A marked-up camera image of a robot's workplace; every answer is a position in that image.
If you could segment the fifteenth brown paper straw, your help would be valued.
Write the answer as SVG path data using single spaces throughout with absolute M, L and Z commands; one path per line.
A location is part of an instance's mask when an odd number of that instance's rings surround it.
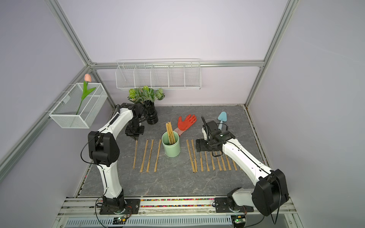
M 136 168 L 136 157 L 137 157 L 137 151 L 138 151 L 138 140 L 136 140 L 135 143 L 135 152 L 134 152 L 134 160 L 133 160 L 133 169 Z

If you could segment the thirteenth brown paper straw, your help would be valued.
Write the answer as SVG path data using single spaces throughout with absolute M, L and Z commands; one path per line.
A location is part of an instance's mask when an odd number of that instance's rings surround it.
M 146 168 L 147 173 L 149 173 L 149 169 L 150 169 L 151 157 L 152 157 L 152 152 L 153 152 L 153 147 L 154 147 L 154 141 L 155 141 L 154 139 L 151 140 L 151 148 L 150 148 L 148 163 L 147 163 L 147 168 Z

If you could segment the twelfth brown paper straw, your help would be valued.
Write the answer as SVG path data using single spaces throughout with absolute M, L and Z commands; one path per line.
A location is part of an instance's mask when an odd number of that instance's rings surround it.
M 157 166 L 158 166 L 158 160 L 159 160 L 159 155 L 160 155 L 160 150 L 161 150 L 161 144 L 162 144 L 162 140 L 159 140 L 159 144 L 158 144 L 158 150 L 157 150 L 157 157 L 156 157 L 156 163 L 155 163 L 155 167 L 154 167 L 154 173 L 157 172 Z

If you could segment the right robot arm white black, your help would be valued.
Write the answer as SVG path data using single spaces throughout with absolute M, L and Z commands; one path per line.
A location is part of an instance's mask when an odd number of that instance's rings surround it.
M 230 157 L 249 177 L 253 189 L 236 188 L 227 197 L 232 202 L 232 210 L 240 207 L 255 207 L 263 216 L 269 216 L 289 200 L 285 174 L 273 170 L 249 153 L 233 134 L 226 131 L 215 136 L 204 134 L 196 140 L 198 152 L 222 152 Z

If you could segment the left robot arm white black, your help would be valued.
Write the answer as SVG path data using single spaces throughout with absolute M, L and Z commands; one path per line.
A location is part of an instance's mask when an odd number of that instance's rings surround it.
M 98 131 L 88 134 L 89 157 L 101 174 L 104 187 L 103 203 L 124 210 L 125 200 L 117 172 L 120 149 L 116 138 L 123 129 L 137 140 L 144 133 L 144 108 L 141 104 L 123 103 L 117 106 L 113 117 Z

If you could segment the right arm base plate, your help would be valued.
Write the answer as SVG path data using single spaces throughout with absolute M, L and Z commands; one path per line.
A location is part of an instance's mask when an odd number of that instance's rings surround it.
M 216 213 L 247 213 L 254 212 L 251 206 L 237 206 L 234 201 L 227 197 L 216 197 L 212 206 Z

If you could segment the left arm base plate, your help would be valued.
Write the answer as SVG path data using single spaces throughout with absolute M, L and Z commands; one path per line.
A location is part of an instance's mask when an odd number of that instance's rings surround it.
M 138 214 L 140 209 L 141 200 L 138 198 L 125 199 L 124 209 L 120 209 L 117 206 L 110 206 L 103 203 L 100 207 L 100 215 L 135 215 Z

